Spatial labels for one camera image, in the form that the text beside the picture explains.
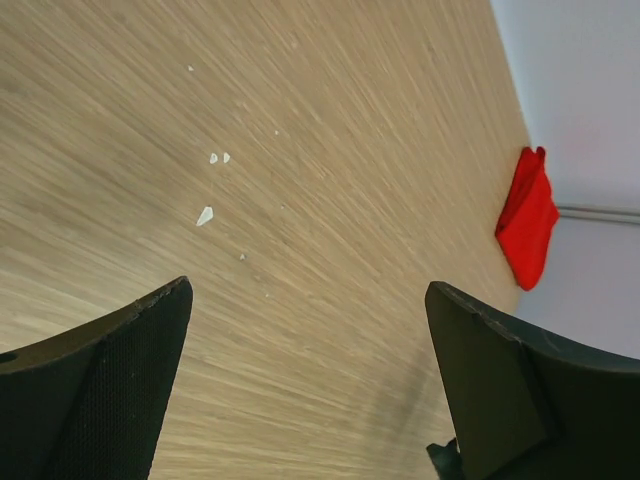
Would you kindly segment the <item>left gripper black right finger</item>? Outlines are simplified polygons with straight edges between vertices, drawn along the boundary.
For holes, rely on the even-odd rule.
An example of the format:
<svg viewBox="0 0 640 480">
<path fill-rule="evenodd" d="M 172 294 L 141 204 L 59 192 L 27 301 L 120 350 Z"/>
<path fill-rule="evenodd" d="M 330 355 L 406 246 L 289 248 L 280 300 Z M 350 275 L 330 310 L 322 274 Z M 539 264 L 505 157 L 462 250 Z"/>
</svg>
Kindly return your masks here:
<svg viewBox="0 0 640 480">
<path fill-rule="evenodd" d="M 428 325 L 464 479 L 636 479 L 639 362 L 442 282 Z"/>
</svg>

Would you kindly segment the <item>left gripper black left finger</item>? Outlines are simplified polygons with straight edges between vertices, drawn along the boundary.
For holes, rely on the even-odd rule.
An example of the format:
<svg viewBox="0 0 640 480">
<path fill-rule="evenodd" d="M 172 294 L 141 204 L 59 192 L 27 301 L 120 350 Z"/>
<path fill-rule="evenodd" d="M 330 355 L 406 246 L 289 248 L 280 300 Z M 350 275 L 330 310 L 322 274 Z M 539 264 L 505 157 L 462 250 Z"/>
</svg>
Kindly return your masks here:
<svg viewBox="0 0 640 480">
<path fill-rule="evenodd" d="M 2 478 L 148 478 L 192 303 L 192 286 L 179 277 L 2 353 Z"/>
</svg>

